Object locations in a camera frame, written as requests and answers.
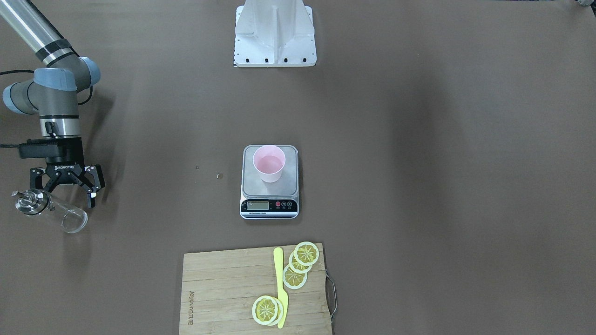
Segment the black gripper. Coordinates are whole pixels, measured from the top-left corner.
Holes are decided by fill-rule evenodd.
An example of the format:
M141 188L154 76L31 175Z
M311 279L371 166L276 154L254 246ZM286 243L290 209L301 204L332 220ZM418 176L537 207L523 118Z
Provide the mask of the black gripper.
M46 170L30 169L30 189L52 192L58 185L79 185L87 191L88 208L95 208L96 195L106 183L101 165L85 166L81 138L51 141L45 159Z

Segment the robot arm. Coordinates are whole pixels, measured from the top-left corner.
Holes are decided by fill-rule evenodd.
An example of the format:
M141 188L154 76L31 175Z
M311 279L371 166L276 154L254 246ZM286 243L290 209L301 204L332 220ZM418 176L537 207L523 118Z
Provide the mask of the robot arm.
M87 192L88 208L93 208L106 184L101 166L84 161L77 94L99 82L100 70L93 60L81 57L31 1L3 0L0 12L43 63L32 71L32 79L13 83L2 93L9 110L39 118L42 138L17 145L22 159L46 161L44 168L30 170L30 186L51 193L58 185L79 185Z

